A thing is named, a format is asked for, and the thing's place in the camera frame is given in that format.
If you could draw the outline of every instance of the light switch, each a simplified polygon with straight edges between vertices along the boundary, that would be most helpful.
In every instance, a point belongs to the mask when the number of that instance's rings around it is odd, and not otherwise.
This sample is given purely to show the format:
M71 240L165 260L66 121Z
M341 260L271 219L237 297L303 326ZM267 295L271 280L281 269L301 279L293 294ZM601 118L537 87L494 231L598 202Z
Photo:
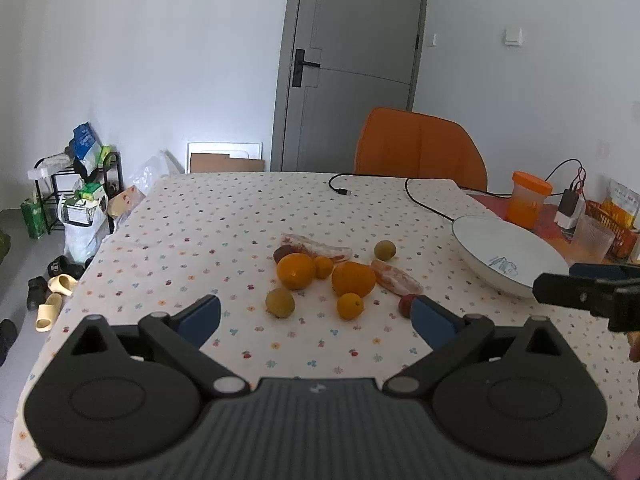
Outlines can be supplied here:
M522 29L509 27L504 31L504 44L509 46L522 46Z

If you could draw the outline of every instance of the container with orange lid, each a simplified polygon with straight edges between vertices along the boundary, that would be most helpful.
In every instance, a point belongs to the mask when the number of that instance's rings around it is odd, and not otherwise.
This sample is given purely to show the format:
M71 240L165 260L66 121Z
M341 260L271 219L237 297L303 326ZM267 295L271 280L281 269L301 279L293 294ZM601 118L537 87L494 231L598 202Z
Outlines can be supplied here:
M545 180L524 171L514 171L511 179L513 194L509 199L505 220L525 229L533 229L542 204L553 187Z

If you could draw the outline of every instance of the orange chair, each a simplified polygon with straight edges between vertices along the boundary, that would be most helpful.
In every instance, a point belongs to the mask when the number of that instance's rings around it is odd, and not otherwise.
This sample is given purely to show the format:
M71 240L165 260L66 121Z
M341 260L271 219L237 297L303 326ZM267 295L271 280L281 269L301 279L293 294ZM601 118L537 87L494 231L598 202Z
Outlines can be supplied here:
M355 173L450 178L486 191L486 168L459 124L404 110L374 108L356 148Z

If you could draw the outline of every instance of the white plate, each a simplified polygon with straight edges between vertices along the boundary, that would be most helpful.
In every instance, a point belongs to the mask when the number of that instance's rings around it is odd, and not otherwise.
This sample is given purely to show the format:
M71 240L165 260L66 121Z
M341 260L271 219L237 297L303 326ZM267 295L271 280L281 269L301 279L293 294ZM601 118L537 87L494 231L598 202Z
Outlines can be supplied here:
M460 255L482 280L498 290L533 298L543 272L568 274L569 266L542 238L499 218L462 216L451 227Z

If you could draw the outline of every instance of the white floral tablecloth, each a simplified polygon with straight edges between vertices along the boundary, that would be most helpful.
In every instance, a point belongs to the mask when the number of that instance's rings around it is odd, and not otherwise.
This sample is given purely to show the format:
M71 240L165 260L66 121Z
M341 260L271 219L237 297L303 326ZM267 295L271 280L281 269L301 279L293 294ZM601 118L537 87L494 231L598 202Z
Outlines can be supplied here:
M291 317L264 307L278 285L273 251L283 232L353 248L369 263L374 245L392 240L390 262L419 280L425 294L456 314L480 312L496 324L549 316L585 363L609 407L594 456L613 464L640 428L636 366L623 335L588 314L497 294L467 269L450 224L413 204L400 178L341 177L342 196L315 173L187 174L156 184L128 223L105 240L78 289L65 303L24 387L12 439L8 477L18 478L39 455L22 406L30 388L66 336L88 313L111 324L132 324L155 310L177 312L209 293L222 301L219 328L202 351L255 384L263 376L375 377L378 383L430 352L398 298L379 286L354 321L335 311L330 280L295 295ZM446 213L492 215L450 180L410 182L418 200Z

